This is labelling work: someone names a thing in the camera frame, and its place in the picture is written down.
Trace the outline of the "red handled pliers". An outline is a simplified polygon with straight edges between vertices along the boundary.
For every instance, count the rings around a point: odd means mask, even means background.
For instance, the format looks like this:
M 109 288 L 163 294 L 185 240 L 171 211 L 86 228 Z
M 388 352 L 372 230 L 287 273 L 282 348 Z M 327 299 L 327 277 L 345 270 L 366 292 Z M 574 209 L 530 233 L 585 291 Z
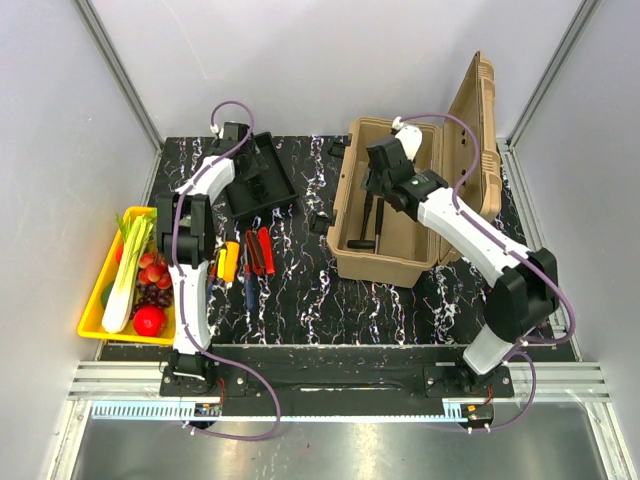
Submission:
M 266 272 L 266 262 L 258 237 L 253 230 L 247 230 L 245 232 L 245 242 L 254 273 L 257 276 L 264 275 Z

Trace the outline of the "black tool box tray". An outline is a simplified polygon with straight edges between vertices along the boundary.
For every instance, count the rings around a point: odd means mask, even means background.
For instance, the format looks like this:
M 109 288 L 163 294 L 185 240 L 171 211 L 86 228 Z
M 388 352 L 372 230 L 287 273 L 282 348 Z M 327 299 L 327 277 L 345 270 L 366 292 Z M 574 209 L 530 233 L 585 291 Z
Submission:
M 270 132 L 255 136 L 254 156 L 266 167 L 251 179 L 236 177 L 224 189 L 229 216 L 233 220 L 252 219 L 275 208 L 291 204 L 297 197 L 285 172 Z

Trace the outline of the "tan plastic tool box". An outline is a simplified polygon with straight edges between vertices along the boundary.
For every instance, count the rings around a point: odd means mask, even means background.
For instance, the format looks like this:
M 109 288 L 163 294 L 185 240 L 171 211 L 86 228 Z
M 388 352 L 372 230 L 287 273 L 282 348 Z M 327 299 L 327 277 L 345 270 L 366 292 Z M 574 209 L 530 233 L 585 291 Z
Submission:
M 459 198 L 488 222 L 500 212 L 502 200 L 494 103 L 494 68 L 477 52 L 449 109 L 451 119 L 442 126 L 419 124 L 422 144 L 415 158 L 417 171 L 430 169 L 450 186 L 458 186 Z M 366 148 L 389 136 L 391 127 L 391 120 L 377 117 L 359 117 L 351 123 L 351 143 L 342 162 L 333 203 L 335 222 L 328 230 L 327 245 L 340 278 L 411 288 L 423 272 L 461 257 L 436 232 L 385 207 L 380 252 L 347 247 L 361 229 L 369 162 Z

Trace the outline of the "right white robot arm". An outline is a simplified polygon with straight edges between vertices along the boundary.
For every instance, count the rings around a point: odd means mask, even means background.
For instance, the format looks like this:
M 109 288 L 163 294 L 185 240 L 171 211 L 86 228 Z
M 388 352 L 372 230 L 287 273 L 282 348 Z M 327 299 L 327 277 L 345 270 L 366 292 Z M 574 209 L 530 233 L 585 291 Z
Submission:
M 490 288 L 484 325 L 444 380 L 466 395 L 478 395 L 515 346 L 558 309 L 556 258 L 546 249 L 532 251 L 495 229 L 435 172 L 416 172 L 399 137 L 384 138 L 366 151 L 366 189 L 443 237 Z

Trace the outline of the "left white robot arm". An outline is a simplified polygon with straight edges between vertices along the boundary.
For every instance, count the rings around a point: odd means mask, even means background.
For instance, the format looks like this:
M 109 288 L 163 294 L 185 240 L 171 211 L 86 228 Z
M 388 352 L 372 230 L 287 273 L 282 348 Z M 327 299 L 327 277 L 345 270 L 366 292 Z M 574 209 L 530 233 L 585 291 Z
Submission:
M 196 395 L 209 393 L 217 381 L 215 361 L 207 354 L 206 283 L 216 242 L 211 203 L 242 171 L 234 157 L 252 133 L 251 126 L 234 122 L 217 129 L 216 152 L 156 205 L 156 244 L 174 294 L 175 336 L 166 375 L 182 380 Z

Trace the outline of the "steel claw hammer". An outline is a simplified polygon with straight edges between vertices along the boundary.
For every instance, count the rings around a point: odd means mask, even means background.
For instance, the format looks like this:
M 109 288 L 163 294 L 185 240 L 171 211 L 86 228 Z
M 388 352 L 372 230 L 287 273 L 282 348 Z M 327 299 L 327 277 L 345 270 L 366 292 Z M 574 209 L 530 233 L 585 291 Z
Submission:
M 373 237 L 368 237 L 369 221 L 372 211 L 375 211 L 375 225 Z M 363 217 L 358 239 L 347 241 L 347 247 L 355 250 L 371 250 L 373 253 L 380 252 L 382 227 L 384 222 L 384 199 L 377 197 L 374 199 L 367 194 L 363 205 Z

